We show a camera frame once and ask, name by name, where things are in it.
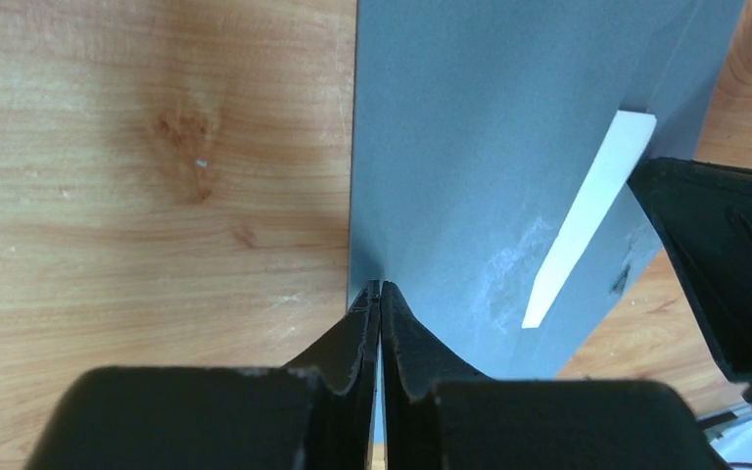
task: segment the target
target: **scuff mark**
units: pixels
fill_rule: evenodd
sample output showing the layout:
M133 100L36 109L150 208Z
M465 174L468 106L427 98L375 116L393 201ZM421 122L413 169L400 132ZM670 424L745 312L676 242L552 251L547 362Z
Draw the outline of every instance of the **scuff mark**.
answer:
M296 294L295 296L281 296L278 297L275 300L275 303L272 304L270 308L267 310L275 310L276 308L282 306L283 304L287 304L289 302L298 302L301 299L301 294Z
M62 197L62 199L69 201L73 197L73 191L76 189L75 186L69 185L69 186L59 186L59 196Z
M336 34L335 39L336 42L333 46L333 62L336 66L336 75L341 78L344 77L345 74L342 73L341 68L341 60L339 57L339 37L341 36L341 30L342 30L342 9L339 4L337 4L337 11L336 11ZM337 104L339 105L339 119L341 120L342 125L342 141L345 144L345 148L348 147L348 124L347 124L347 118L345 115L345 101L342 99L342 86L337 84L336 85L336 98L337 98Z
M550 228L542 217L537 217L514 248L504 248L486 263L480 289L471 307L472 317L477 319L474 334L478 345L484 339L485 325L507 334L507 324L516 316L523 315L520 307L524 303L524 294L528 296L525 288L530 279L526 273L513 270L515 266L523 264L520 262L523 258L535 254L536 247L545 238L543 234Z
M624 265L624 269L621 270L621 274L618 275L618 279L612 284L610 288L610 294L617 295L619 297L624 295L624 290L627 288L627 279L630 277L629 263Z
M258 245L258 238L255 232L247 225L241 225L233 233L235 240L246 248L253 249Z

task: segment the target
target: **wood grain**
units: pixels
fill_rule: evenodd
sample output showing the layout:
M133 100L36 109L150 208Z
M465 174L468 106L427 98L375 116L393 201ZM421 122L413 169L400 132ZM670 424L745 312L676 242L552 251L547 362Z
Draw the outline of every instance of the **wood grain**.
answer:
M736 29L696 159L752 168L752 1ZM698 414L741 401L708 352L664 252L559 374L644 377L673 386Z
M355 4L0 0L0 467L109 364L280 364L345 310Z

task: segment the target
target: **gray panel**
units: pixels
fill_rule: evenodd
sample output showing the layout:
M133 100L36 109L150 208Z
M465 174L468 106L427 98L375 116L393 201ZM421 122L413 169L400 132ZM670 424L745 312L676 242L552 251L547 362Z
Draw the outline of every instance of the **gray panel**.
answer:
M612 117L649 109L651 148L690 158L741 9L662 3L360 0L350 298L394 281L482 371L554 376L659 249L625 188L543 326L520 329Z

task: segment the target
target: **wooden table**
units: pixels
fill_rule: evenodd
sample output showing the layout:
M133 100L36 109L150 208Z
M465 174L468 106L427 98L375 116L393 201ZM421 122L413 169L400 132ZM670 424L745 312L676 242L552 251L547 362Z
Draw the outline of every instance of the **wooden table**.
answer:
M0 0L0 467L88 368L279 364L343 314L354 12ZM746 19L700 157L752 166ZM565 373L735 398L657 265Z

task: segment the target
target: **white strip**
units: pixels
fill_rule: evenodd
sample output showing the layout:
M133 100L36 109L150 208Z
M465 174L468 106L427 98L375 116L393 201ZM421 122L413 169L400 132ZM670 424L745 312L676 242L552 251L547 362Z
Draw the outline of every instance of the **white strip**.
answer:
M644 153L656 116L619 111L535 277L523 328L538 328Z

